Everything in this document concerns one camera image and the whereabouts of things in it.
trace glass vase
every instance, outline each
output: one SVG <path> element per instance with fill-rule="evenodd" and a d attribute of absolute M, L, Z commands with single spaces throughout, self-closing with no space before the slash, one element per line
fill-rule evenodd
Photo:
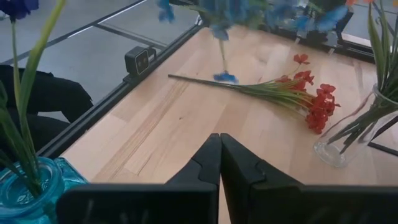
<path fill-rule="evenodd" d="M 334 124 L 315 143 L 314 150 L 329 165 L 344 167 L 372 141 L 376 132 L 398 116 L 398 103 L 373 86 L 360 106 Z"/>
<path fill-rule="evenodd" d="M 86 184 L 64 158 L 54 160 L 39 157 L 43 194 L 33 198 L 24 183 L 9 169 L 0 172 L 0 223 L 56 223 L 55 204 L 66 190 Z"/>

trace flower stem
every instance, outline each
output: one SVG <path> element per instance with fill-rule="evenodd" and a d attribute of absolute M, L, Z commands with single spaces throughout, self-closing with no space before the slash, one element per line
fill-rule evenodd
<path fill-rule="evenodd" d="M 21 78 L 19 76 L 18 59 L 17 59 L 17 38 L 15 22 L 11 23 L 12 29 L 12 58 L 14 63 L 14 95 L 17 108 L 19 106 L 19 95 L 21 93 Z"/>

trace vase rim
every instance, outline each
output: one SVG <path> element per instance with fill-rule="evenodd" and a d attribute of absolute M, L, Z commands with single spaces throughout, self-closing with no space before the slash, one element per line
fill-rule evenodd
<path fill-rule="evenodd" d="M 43 201 L 47 200 L 47 196 L 51 195 L 52 192 L 54 191 L 54 189 L 56 189 L 58 187 L 58 185 L 60 184 L 60 182 L 58 180 L 61 179 L 61 171 L 58 168 L 58 165 L 56 165 L 54 163 L 53 160 L 46 158 L 46 157 L 38 157 L 39 160 L 39 164 L 41 164 L 42 166 L 44 166 L 44 169 L 48 169 L 51 171 L 51 183 L 47 189 L 45 189 L 45 191 L 43 192 L 42 195 L 40 195 L 37 199 L 34 199 L 30 202 L 27 202 L 23 205 L 16 205 L 14 207 L 3 207 L 1 208 L 0 206 L 0 211 L 4 210 L 4 214 L 0 214 L 0 218 L 12 218 L 15 217 L 16 215 L 21 215 L 22 213 L 24 214 L 30 214 L 31 212 L 33 212 L 34 210 L 36 210 Z M 8 172 L 11 172 L 8 169 L 4 169 L 2 172 L 0 172 L 0 174 L 2 174 L 1 176 L 5 176 Z M 12 183 L 14 183 L 18 178 L 17 176 L 12 173 L 12 176 L 9 178 L 10 182 L 7 183 L 3 188 L 7 188 L 9 187 Z"/>
<path fill-rule="evenodd" d="M 389 103 L 392 103 L 393 105 L 398 106 L 398 102 L 395 102 L 394 100 L 390 100 L 388 97 L 384 96 L 380 91 L 379 88 L 377 87 L 377 83 L 373 85 L 373 93 L 377 96 L 382 98 L 383 100 L 388 101 Z"/>

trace light wood surface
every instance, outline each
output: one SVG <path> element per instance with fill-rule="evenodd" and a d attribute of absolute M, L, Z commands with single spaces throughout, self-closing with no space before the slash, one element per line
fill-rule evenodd
<path fill-rule="evenodd" d="M 295 54 L 308 54 L 314 91 L 337 87 L 328 127 L 352 112 L 376 81 L 374 65 L 328 55 L 261 31 L 235 27 L 226 43 L 229 71 L 240 84 L 278 78 L 295 70 Z M 398 184 L 398 157 L 364 149 L 344 169 L 324 164 L 314 153 L 319 136 L 304 118 L 233 91 L 182 82 L 167 74 L 212 79 L 222 70 L 218 41 L 202 29 L 121 100 L 69 148 L 65 157 L 92 182 L 163 183 L 178 172 L 211 133 L 229 133 L 283 172 L 305 184 Z M 378 142 L 397 147 L 398 130 Z M 223 192 L 220 223 L 229 223 Z"/>

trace small camera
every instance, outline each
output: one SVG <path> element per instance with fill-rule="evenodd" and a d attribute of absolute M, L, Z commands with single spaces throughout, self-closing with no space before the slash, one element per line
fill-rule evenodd
<path fill-rule="evenodd" d="M 125 56 L 127 72 L 131 75 L 140 75 L 149 67 L 150 57 L 156 57 L 156 50 L 152 47 L 134 47 Z"/>

